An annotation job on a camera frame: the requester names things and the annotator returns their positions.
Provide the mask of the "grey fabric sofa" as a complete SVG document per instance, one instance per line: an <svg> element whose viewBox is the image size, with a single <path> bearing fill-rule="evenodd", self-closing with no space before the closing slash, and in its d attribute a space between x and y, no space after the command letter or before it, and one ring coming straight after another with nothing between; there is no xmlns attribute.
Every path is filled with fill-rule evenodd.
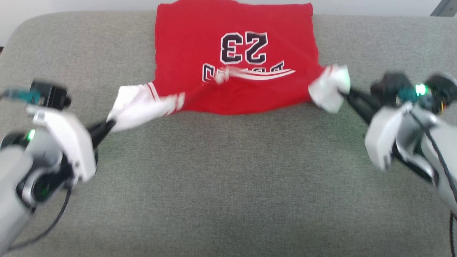
<svg viewBox="0 0 457 257"><path fill-rule="evenodd" d="M155 11L64 12L18 26L0 91L67 86L104 119L119 86L154 79ZM457 78L457 18L313 15L322 64L368 89L387 70ZM449 209L398 162L376 169L365 123L303 104L248 116L182 112L107 137L93 179L36 244L5 257L450 257Z"/></svg>

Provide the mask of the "red basketball jersey white sleeves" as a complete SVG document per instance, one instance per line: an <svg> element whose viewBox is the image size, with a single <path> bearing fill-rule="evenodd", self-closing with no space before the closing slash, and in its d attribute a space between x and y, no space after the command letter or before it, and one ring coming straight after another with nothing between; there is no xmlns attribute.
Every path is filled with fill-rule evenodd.
<svg viewBox="0 0 457 257"><path fill-rule="evenodd" d="M310 3L160 4L155 49L155 79L119 88L112 132L182 111L245 115L313 102L336 113L351 89L346 66L318 62Z"/></svg>

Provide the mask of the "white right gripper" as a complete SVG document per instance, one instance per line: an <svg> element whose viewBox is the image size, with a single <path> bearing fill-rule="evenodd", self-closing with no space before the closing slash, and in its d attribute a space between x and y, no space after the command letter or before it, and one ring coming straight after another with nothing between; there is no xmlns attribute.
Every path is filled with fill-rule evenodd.
<svg viewBox="0 0 457 257"><path fill-rule="evenodd" d="M397 108L381 107L378 98L359 89L350 89L344 95L349 105L369 125L365 147L372 164L382 171L387 170L393 159L393 145L413 104L407 102Z"/></svg>

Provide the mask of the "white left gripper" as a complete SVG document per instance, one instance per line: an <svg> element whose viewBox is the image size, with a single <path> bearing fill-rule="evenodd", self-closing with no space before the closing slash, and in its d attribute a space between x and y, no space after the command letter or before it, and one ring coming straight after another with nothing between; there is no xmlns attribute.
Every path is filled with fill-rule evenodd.
<svg viewBox="0 0 457 257"><path fill-rule="evenodd" d="M96 174L94 148L106 138L116 125L114 119L85 126L69 112L47 107L28 106L33 123L46 127L72 166L73 183L88 182Z"/></svg>

